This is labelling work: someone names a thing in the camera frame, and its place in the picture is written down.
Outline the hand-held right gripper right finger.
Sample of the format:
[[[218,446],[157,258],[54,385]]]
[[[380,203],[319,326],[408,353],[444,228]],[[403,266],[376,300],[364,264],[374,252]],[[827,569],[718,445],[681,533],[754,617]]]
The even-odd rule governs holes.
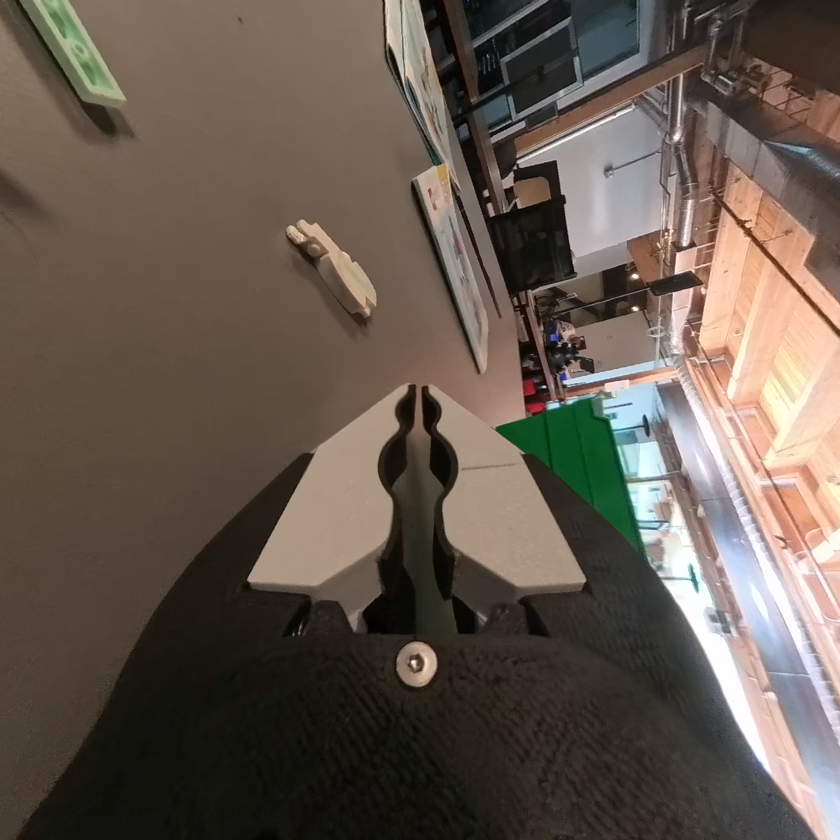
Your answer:
[[[583,590],[586,577],[525,454],[436,386],[422,390],[437,588],[486,620],[498,605]]]

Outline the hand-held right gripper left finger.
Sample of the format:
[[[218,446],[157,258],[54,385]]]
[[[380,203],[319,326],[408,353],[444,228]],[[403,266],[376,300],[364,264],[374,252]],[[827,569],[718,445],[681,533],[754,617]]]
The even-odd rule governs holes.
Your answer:
[[[416,401],[417,387],[400,385],[311,452],[248,575],[251,589],[335,602],[355,632],[365,610],[394,597],[403,575],[394,485]]]

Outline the white lego piece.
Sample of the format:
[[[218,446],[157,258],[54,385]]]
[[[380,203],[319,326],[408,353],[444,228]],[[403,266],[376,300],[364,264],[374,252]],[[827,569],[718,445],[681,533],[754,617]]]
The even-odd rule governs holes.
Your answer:
[[[287,226],[286,236],[311,261],[346,312],[363,320],[372,316],[377,294],[370,278],[319,224],[300,219]]]

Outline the green studded lego plate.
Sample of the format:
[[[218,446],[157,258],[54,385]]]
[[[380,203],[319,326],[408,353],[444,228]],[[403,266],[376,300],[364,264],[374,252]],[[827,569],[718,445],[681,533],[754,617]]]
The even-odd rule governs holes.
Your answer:
[[[69,1],[19,1],[78,98],[121,109],[126,98]]]

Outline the green plastic bin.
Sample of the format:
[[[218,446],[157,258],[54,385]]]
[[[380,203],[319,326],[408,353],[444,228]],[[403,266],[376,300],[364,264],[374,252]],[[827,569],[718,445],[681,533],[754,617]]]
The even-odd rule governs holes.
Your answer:
[[[645,560],[642,533],[602,400],[584,398],[496,427],[536,456],[608,520]]]

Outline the yellow-cornered instruction booklet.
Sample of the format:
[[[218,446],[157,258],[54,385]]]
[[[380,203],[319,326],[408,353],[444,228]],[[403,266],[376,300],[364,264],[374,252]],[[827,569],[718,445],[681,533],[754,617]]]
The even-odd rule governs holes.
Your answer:
[[[488,359],[487,310],[459,230],[454,184],[447,165],[426,169],[413,179],[412,186],[476,369],[483,375]]]

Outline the black chair with tan back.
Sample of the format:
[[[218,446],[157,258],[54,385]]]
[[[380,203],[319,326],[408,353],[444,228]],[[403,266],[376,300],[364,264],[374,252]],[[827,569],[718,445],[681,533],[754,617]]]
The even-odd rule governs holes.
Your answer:
[[[565,215],[566,198],[555,160],[516,168],[509,209],[488,229],[511,297],[576,278]]]

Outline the wooden ceiling beam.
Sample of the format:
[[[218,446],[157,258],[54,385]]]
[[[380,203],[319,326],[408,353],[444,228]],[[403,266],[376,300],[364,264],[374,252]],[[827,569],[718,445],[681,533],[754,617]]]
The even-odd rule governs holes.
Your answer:
[[[567,134],[625,107],[648,90],[700,67],[706,59],[707,51],[707,44],[701,43],[669,53],[627,77],[559,110],[558,114],[549,121],[515,139],[518,159],[539,153]]]

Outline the grey framed window panel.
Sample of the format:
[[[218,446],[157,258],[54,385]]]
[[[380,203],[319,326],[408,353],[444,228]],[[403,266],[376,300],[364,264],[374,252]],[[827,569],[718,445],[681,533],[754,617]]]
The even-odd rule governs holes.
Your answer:
[[[583,75],[572,17],[503,56],[500,66],[514,123],[580,89]]]

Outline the metal ventilation duct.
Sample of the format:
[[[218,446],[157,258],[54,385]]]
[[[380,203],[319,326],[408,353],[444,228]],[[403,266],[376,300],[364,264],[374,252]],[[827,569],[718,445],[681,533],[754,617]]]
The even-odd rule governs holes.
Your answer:
[[[700,183],[694,155],[695,115],[689,103],[697,70],[689,70],[666,84],[659,184],[663,191],[661,231],[673,250],[694,244]]]

